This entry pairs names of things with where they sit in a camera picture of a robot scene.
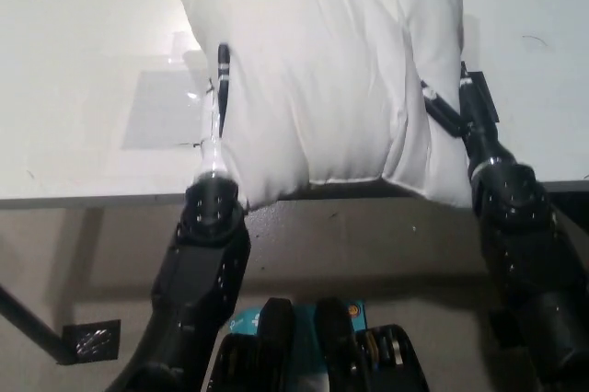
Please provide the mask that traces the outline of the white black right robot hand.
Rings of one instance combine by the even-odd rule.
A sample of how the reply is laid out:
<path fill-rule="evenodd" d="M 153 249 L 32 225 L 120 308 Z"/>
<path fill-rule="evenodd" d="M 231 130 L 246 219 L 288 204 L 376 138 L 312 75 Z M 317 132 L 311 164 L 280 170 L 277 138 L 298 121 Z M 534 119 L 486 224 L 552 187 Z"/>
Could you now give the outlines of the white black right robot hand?
<path fill-rule="evenodd" d="M 482 72 L 467 69 L 461 62 L 459 79 L 459 112 L 456 112 L 427 83 L 421 81 L 425 108 L 453 138 L 460 138 L 467 149 L 468 158 L 476 165 L 493 156 L 500 156 L 496 123 L 499 121 L 488 90 L 478 82 Z"/>

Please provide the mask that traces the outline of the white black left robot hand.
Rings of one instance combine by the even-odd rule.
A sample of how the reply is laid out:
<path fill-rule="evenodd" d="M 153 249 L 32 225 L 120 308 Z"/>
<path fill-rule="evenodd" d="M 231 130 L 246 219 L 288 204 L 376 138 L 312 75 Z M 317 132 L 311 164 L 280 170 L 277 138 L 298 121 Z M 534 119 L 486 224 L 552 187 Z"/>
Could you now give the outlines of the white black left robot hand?
<path fill-rule="evenodd" d="M 231 54 L 226 43 L 220 43 L 217 51 L 217 80 L 209 80 L 202 104 L 201 146 L 218 141 L 224 131 L 228 105 Z"/>

